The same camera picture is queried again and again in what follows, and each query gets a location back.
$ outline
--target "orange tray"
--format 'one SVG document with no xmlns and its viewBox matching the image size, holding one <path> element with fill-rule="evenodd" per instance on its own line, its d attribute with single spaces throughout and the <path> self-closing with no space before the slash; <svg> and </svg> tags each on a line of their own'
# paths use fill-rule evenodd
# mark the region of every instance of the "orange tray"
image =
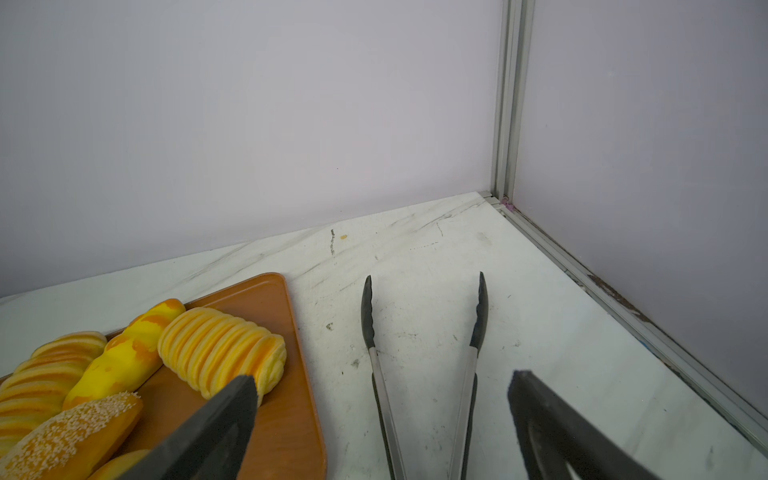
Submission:
<svg viewBox="0 0 768 480">
<path fill-rule="evenodd" d="M 325 478 L 326 446 L 285 277 L 279 273 L 255 276 L 187 304 L 188 309 L 195 306 L 209 306 L 258 323 L 286 341 L 283 378 L 264 396 L 256 413 L 238 478 Z M 141 419 L 115 455 L 153 449 L 206 402 L 166 366 L 137 393 L 144 401 Z"/>
</svg>

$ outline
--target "metal tongs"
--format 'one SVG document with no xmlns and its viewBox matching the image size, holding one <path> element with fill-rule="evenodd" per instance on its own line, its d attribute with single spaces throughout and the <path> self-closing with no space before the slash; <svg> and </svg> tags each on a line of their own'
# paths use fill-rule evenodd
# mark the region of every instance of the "metal tongs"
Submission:
<svg viewBox="0 0 768 480">
<path fill-rule="evenodd" d="M 373 315 L 371 299 L 371 276 L 366 279 L 366 286 L 362 291 L 362 337 L 366 341 L 366 348 L 371 357 L 373 368 L 373 395 L 376 397 L 376 405 L 379 407 L 379 422 L 384 437 L 387 462 L 389 463 L 389 475 L 393 480 L 405 480 L 406 469 L 402 463 L 400 446 L 395 431 L 395 421 L 392 418 L 392 407 L 386 394 L 384 375 L 379 364 L 379 354 L 376 352 L 376 344 L 373 342 Z M 480 287 L 478 292 L 477 320 L 472 330 L 472 338 L 467 348 L 467 360 L 464 371 L 464 386 L 462 387 L 461 402 L 458 404 L 458 425 L 456 437 L 453 442 L 451 458 L 450 480 L 466 478 L 467 458 L 469 456 L 469 438 L 472 436 L 472 412 L 475 409 L 475 397 L 478 390 L 478 376 L 475 373 L 480 347 L 485 338 L 485 327 L 488 325 L 488 291 L 485 288 L 485 276 L 480 272 Z"/>
</svg>

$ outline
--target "marble countertop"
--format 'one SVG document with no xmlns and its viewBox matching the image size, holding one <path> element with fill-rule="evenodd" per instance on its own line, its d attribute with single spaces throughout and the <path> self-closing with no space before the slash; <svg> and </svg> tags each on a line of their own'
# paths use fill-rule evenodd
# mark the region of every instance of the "marble countertop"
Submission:
<svg viewBox="0 0 768 480">
<path fill-rule="evenodd" d="M 488 332 L 468 478 L 527 478 L 506 399 L 531 369 L 661 478 L 765 478 L 768 461 L 478 194 L 464 194 L 0 299 L 0 371 L 76 330 L 109 331 L 264 272 L 288 281 L 328 478 L 389 478 L 360 297 L 410 478 L 447 478 L 478 272 Z"/>
</svg>

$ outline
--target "bread roll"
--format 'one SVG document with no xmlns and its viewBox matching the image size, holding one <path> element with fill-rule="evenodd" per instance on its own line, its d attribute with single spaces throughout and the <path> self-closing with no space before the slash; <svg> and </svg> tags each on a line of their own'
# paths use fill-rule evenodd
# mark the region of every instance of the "bread roll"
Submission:
<svg viewBox="0 0 768 480">
<path fill-rule="evenodd" d="M 206 307 L 179 315 L 161 335 L 157 351 L 165 366 L 205 399 L 238 375 L 252 376 L 259 404 L 282 378 L 286 362 L 282 336 Z"/>
<path fill-rule="evenodd" d="M 137 450 L 136 452 L 126 453 L 125 455 L 113 458 L 88 477 L 88 480 L 115 480 L 140 462 L 149 452 L 149 450 Z"/>
<path fill-rule="evenodd" d="M 82 480 L 106 462 L 141 412 L 135 393 L 118 393 L 45 421 L 0 458 L 4 480 Z"/>
<path fill-rule="evenodd" d="M 0 456 L 61 411 L 65 396 L 107 339 L 99 332 L 64 335 L 37 348 L 0 385 Z"/>
<path fill-rule="evenodd" d="M 104 353 L 91 362 L 67 394 L 62 408 L 70 409 L 139 388 L 163 365 L 157 354 L 157 341 L 168 324 L 183 311 L 183 303 L 171 299 L 134 319 L 123 333 L 109 341 Z"/>
</svg>

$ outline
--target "white wall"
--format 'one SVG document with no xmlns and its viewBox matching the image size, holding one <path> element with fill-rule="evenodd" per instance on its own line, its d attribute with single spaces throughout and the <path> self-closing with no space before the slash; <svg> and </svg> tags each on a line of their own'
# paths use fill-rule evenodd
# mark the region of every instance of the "white wall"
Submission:
<svg viewBox="0 0 768 480">
<path fill-rule="evenodd" d="M 515 205 L 768 414 L 768 3 L 537 0 L 520 138 Z"/>
<path fill-rule="evenodd" d="M 488 189 L 501 0 L 0 4 L 0 296 Z"/>
</svg>

